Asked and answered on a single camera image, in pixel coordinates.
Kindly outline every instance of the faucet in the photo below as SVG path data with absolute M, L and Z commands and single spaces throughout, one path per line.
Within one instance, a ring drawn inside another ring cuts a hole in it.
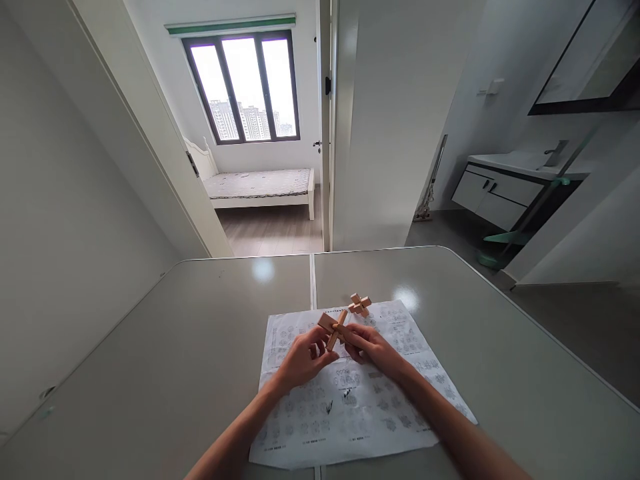
M 553 150 L 545 150 L 545 155 L 551 154 L 551 156 L 547 159 L 547 162 L 543 167 L 557 167 L 558 163 L 560 163 L 560 153 L 565 149 L 568 143 L 569 140 L 560 140 L 556 148 Z

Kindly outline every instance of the bed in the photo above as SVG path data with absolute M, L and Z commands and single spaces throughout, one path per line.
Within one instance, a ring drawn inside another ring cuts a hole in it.
M 313 169 L 220 173 L 206 139 L 207 150 L 185 143 L 214 208 L 306 204 L 313 220 Z

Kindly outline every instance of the forearm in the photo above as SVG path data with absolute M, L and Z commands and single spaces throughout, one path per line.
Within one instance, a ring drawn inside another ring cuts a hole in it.
M 185 480 L 235 477 L 247 458 L 251 443 L 284 393 L 277 382 L 267 382 L 242 413 L 211 444 Z
M 506 452 L 472 424 L 407 363 L 397 378 L 469 479 L 530 479 Z

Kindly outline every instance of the baseboard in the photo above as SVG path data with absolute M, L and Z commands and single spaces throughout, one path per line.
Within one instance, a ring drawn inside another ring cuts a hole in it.
M 602 281 L 602 282 L 568 282 L 568 283 L 518 283 L 514 285 L 511 290 L 518 287 L 518 290 L 525 289 L 527 287 L 576 287 L 576 286 L 590 286 L 596 287 L 598 285 L 617 287 L 620 285 L 618 281 Z

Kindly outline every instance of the floor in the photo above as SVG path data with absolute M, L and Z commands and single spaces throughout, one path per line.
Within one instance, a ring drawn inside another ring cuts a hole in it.
M 322 251 L 319 187 L 313 204 L 312 221 L 306 204 L 217 209 L 216 213 L 237 257 L 308 254 Z
M 640 407 L 640 289 L 614 285 L 540 285 L 509 290 L 511 282 L 476 260 L 487 226 L 465 210 L 436 211 L 412 224 L 406 246 L 442 245 L 502 290 L 564 346 Z

